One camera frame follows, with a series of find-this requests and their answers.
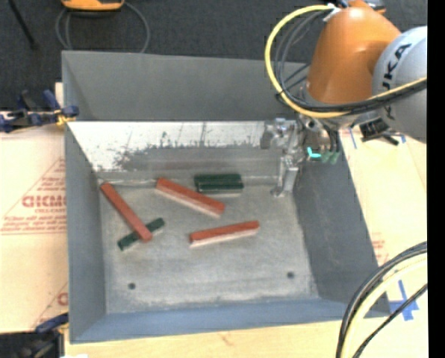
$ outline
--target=dark green block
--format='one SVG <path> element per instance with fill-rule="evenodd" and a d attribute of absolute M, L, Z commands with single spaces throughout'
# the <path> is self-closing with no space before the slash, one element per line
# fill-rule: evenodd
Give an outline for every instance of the dark green block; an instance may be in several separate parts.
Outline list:
<path fill-rule="evenodd" d="M 156 230 L 164 226 L 164 220 L 162 218 L 158 218 L 156 220 L 153 220 L 151 223 L 145 224 L 145 226 L 146 228 L 148 228 L 149 232 L 155 232 Z M 138 233 L 131 232 L 118 241 L 119 249 L 124 251 L 126 248 L 128 248 L 134 242 L 137 242 L 139 239 L 140 236 L 138 235 Z"/>
<path fill-rule="evenodd" d="M 194 177 L 194 184 L 198 192 L 204 193 L 237 192 L 244 188 L 239 174 L 200 174 Z"/>

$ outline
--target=red wooden stick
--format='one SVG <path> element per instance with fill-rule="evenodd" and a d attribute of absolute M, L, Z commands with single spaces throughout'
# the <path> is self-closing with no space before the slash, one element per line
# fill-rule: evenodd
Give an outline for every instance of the red wooden stick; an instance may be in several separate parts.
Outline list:
<path fill-rule="evenodd" d="M 226 225 L 225 227 L 199 230 L 190 234 L 190 242 L 191 246 L 197 246 L 251 236 L 259 231 L 259 227 L 259 222 L 254 220 L 252 222 Z"/>
<path fill-rule="evenodd" d="M 129 227 L 138 235 L 144 242 L 148 242 L 152 239 L 152 234 L 145 224 L 138 218 L 137 214 L 126 204 L 119 193 L 109 183 L 103 183 L 100 186 L 100 190 L 106 196 L 106 198 L 112 203 L 119 214 L 124 218 Z"/>
<path fill-rule="evenodd" d="M 156 189 L 169 195 L 170 198 L 190 205 L 197 210 L 203 210 L 219 216 L 224 212 L 225 204 L 221 201 L 209 198 L 199 192 L 188 189 L 165 178 L 159 178 Z"/>

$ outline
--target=yellow cable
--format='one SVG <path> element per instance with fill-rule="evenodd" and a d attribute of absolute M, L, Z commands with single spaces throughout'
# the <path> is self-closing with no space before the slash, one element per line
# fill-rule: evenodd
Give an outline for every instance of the yellow cable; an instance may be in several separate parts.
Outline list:
<path fill-rule="evenodd" d="M 351 357 L 349 355 L 350 353 L 350 345 L 352 342 L 352 336 L 355 335 L 356 327 L 359 323 L 359 321 L 365 317 L 367 312 L 370 310 L 372 305 L 379 299 L 379 297 L 387 291 L 387 288 L 389 285 L 391 285 L 394 281 L 398 280 L 401 276 L 404 274 L 409 273 L 410 271 L 413 271 L 415 269 L 418 269 L 421 266 L 425 266 L 427 264 L 428 260 L 426 257 L 424 257 L 422 260 L 419 260 L 409 266 L 406 266 L 405 268 L 402 268 L 399 271 L 395 271 L 390 277 L 383 280 L 382 283 L 376 287 L 376 289 L 370 293 L 370 295 L 367 297 L 367 299 L 364 300 L 360 308 L 355 313 L 352 321 L 350 322 L 346 335 L 345 335 L 345 344 L 343 345 L 342 352 L 340 354 L 340 358 L 348 358 Z"/>
<path fill-rule="evenodd" d="M 273 47 L 274 39 L 277 37 L 278 33 L 281 31 L 281 29 L 292 19 L 295 19 L 298 16 L 301 16 L 307 12 L 313 12 L 318 10 L 333 10 L 333 7 L 330 7 L 328 5 L 311 5 L 310 7 L 304 7 L 300 8 L 298 10 L 295 10 L 292 13 L 289 13 L 286 17 L 284 17 L 278 24 L 274 27 L 273 31 L 267 38 L 266 48 L 264 50 L 264 61 L 266 64 L 266 70 L 267 74 L 269 75 L 269 79 L 273 86 L 276 88 L 277 93 L 281 96 L 281 98 L 284 100 L 284 102 L 291 107 L 293 110 L 295 110 L 297 113 L 304 114 L 306 116 L 310 116 L 312 118 L 332 118 L 336 116 L 343 116 L 344 114 L 348 112 L 332 112 L 332 113 L 319 113 L 312 110 L 303 109 L 299 105 L 292 102 L 287 95 L 285 94 L 284 90 L 282 89 L 281 85 L 277 81 L 276 75 L 274 74 L 273 67 L 270 62 L 270 51 Z M 369 99 L 374 98 L 383 98 L 386 95 L 393 94 L 394 92 L 400 91 L 402 89 L 405 89 L 407 87 L 413 86 L 415 84 L 418 84 L 419 82 L 426 81 L 426 77 L 420 78 L 418 80 L 415 80 L 413 82 L 410 82 L 408 84 L 403 84 L 399 87 L 396 87 L 394 89 L 390 89 L 386 92 L 379 93 L 377 95 L 373 95 Z"/>
<path fill-rule="evenodd" d="M 300 8 L 295 10 L 292 13 L 289 13 L 286 17 L 284 17 L 277 25 L 274 27 L 273 31 L 267 38 L 266 48 L 264 50 L 264 60 L 266 63 L 267 74 L 269 75 L 269 79 L 272 82 L 273 86 L 276 88 L 277 93 L 281 96 L 284 102 L 289 105 L 296 112 L 305 114 L 306 116 L 314 117 L 314 118 L 331 118 L 334 116 L 342 116 L 345 113 L 316 113 L 310 110 L 302 109 L 298 105 L 294 104 L 284 93 L 281 85 L 277 81 L 276 75 L 274 74 L 273 67 L 270 62 L 270 50 L 273 47 L 274 39 L 276 38 L 279 31 L 286 25 L 290 20 L 295 19 L 297 16 L 301 16 L 307 12 L 314 12 L 318 10 L 333 10 L 333 7 L 329 7 L 328 5 L 311 5 L 310 7 Z"/>

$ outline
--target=bin floor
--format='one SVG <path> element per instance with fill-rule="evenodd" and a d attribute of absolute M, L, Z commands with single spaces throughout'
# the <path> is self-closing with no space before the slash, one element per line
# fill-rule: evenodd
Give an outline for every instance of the bin floor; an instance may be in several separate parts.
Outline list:
<path fill-rule="evenodd" d="M 117 241 L 131 231 L 100 195 L 107 312 L 316 297 L 293 196 L 274 198 L 266 183 L 245 184 L 239 195 L 212 195 L 226 204 L 218 219 L 171 200 L 154 185 L 115 184 L 142 221 L 165 221 L 152 241 L 124 251 Z M 190 248 L 194 231 L 251 220 L 261 224 L 255 236 Z"/>

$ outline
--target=clamp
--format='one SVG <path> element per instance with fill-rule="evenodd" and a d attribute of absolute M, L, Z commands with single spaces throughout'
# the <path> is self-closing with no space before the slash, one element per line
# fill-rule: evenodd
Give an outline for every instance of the clamp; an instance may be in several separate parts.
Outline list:
<path fill-rule="evenodd" d="M 61 107 L 55 95 L 49 90 L 43 92 L 45 107 L 43 111 L 31 111 L 30 107 L 37 106 L 27 90 L 17 99 L 17 109 L 8 113 L 0 113 L 0 131 L 10 133 L 15 130 L 32 128 L 43 125 L 63 125 L 75 120 L 80 113 L 77 106 Z"/>

